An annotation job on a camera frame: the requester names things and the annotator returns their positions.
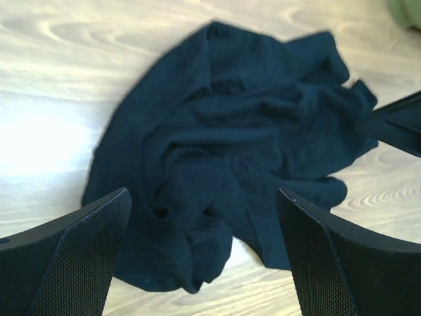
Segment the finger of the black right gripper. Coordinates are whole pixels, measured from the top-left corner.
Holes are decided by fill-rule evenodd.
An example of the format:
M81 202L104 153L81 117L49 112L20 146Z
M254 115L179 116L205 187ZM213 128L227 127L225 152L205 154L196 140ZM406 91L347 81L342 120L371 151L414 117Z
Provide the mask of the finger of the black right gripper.
M411 155L420 154L420 92L370 113L355 130Z

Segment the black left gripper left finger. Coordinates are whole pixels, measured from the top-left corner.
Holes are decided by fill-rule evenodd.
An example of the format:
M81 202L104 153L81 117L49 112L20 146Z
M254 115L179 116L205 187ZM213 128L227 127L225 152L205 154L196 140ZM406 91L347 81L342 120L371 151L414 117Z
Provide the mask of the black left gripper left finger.
M1 239L2 315L101 315L132 199L118 189Z

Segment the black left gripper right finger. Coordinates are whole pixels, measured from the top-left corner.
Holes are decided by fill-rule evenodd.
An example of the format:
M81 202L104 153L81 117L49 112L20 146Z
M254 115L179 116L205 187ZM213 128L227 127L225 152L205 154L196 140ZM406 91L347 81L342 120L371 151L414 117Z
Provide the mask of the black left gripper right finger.
M363 228L285 188L277 207L303 315L420 314L420 244Z

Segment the black t-shirt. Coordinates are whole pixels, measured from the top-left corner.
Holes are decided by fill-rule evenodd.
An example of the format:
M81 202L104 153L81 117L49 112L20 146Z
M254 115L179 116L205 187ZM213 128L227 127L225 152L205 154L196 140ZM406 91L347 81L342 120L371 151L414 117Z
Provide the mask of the black t-shirt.
M214 21L161 57L114 112L82 198L132 197L115 277L194 294L234 238L289 269L278 190L331 209L347 195L334 173L378 144L354 129L376 97L348 79L329 32L280 42Z

